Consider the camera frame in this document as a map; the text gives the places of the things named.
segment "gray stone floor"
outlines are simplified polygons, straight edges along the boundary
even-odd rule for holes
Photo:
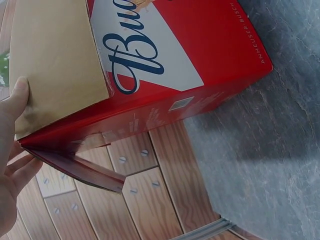
[[[184,121],[214,209],[267,240],[320,239],[320,0],[240,0],[274,71]]]

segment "open box flap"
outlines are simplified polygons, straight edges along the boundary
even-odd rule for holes
[[[125,176],[82,159],[76,155],[63,155],[56,152],[25,148],[29,153],[41,159],[64,174],[97,188],[120,194]]]
[[[10,47],[10,87],[30,87],[17,139],[109,98],[86,0],[18,0]]]

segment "blue script lettering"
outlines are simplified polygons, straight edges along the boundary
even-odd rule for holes
[[[113,0],[113,4],[117,6],[120,9],[126,10],[128,12],[121,13],[118,12],[117,15],[119,18],[124,18],[127,20],[131,20],[131,23],[128,22],[119,22],[120,25],[124,28],[130,29],[135,32],[135,34],[132,34],[128,36],[126,39],[124,39],[122,36],[116,34],[116,33],[108,33],[104,35],[102,38],[103,45],[113,52],[113,54],[109,54],[108,58],[111,61],[111,71],[112,71],[112,77],[114,79],[115,85],[117,89],[123,93],[123,94],[133,94],[135,93],[140,86],[140,80],[137,79],[134,70],[141,70],[152,74],[161,75],[165,72],[164,67],[155,59],[158,57],[158,50],[156,45],[151,41],[149,37],[147,37],[145,34],[140,32],[139,30],[144,29],[144,25],[138,21],[140,19],[140,15],[135,12],[134,10],[137,8],[137,6],[129,1],[129,0],[121,0],[122,3],[130,3],[129,5],[123,5],[120,3],[117,3],[116,0]],[[112,40],[112,46],[114,46],[114,42],[116,42],[116,46],[112,47],[110,43],[110,40]],[[153,54],[151,56],[145,56],[143,55],[137,48],[130,49],[130,46],[133,44],[130,43],[139,43],[138,46],[141,46],[141,44],[147,45],[149,48],[153,50]],[[120,82],[118,78],[117,69],[119,68],[125,68],[127,69],[130,74],[132,75],[134,85],[132,89],[126,89]]]

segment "green foliage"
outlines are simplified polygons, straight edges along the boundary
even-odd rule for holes
[[[9,87],[9,51],[0,55],[0,87]]]

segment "fingernail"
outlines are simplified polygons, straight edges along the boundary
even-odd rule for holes
[[[20,89],[20,90],[24,90],[27,87],[28,87],[28,80],[24,76],[19,77],[14,86],[15,89]]]

